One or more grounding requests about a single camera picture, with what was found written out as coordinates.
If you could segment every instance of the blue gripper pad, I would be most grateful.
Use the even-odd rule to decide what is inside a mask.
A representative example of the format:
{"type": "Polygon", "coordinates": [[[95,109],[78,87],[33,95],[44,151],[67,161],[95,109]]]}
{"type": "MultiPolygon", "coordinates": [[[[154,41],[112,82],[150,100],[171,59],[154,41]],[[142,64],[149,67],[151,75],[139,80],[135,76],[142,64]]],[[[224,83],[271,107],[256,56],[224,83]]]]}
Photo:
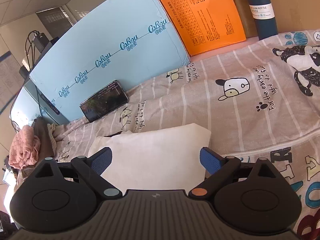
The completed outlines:
{"type": "Polygon", "coordinates": [[[207,147],[203,147],[200,150],[200,163],[205,167],[210,175],[217,172],[223,166],[222,160],[224,160],[224,158],[207,147]]]}
{"type": "Polygon", "coordinates": [[[97,157],[91,162],[91,168],[101,175],[111,164],[112,151],[109,147],[104,147],[94,155],[97,155],[97,157]]]}

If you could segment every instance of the bottle label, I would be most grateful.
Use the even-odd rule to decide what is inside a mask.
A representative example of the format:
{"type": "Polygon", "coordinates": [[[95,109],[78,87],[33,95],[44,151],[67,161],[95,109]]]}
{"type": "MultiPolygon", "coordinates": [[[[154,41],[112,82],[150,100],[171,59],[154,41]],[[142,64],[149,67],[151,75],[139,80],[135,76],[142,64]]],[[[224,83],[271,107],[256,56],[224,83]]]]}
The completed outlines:
{"type": "Polygon", "coordinates": [[[273,12],[272,4],[263,5],[249,5],[253,18],[258,20],[272,19],[275,14],[273,12]]]}

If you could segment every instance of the size chart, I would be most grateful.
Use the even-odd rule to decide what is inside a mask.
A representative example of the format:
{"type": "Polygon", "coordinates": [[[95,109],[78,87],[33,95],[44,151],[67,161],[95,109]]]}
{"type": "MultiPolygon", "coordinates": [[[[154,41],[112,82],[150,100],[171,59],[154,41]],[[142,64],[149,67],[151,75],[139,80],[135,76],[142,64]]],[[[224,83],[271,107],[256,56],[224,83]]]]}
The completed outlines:
{"type": "Polygon", "coordinates": [[[170,0],[172,4],[169,4],[170,8],[179,15],[184,27],[188,31],[188,34],[192,40],[194,46],[205,43],[205,39],[198,22],[187,2],[187,0],[170,0]]]}

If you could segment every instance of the black phone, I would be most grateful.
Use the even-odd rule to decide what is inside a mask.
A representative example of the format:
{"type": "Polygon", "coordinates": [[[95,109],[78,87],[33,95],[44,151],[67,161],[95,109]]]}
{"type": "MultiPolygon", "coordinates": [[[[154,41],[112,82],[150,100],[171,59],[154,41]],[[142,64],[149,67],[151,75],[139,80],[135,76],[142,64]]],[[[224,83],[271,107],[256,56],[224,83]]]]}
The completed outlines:
{"type": "Polygon", "coordinates": [[[82,102],[80,108],[88,121],[93,122],[128,102],[129,98],[115,80],[82,102]]]}

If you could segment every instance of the dark blue bottle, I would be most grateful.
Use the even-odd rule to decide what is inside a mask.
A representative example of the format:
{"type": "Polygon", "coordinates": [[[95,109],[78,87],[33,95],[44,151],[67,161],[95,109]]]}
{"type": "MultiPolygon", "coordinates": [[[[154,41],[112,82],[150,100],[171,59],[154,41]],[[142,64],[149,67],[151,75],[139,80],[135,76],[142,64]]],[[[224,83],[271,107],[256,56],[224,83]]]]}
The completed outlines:
{"type": "Polygon", "coordinates": [[[259,40],[277,35],[276,18],[270,0],[248,0],[259,40]]]}

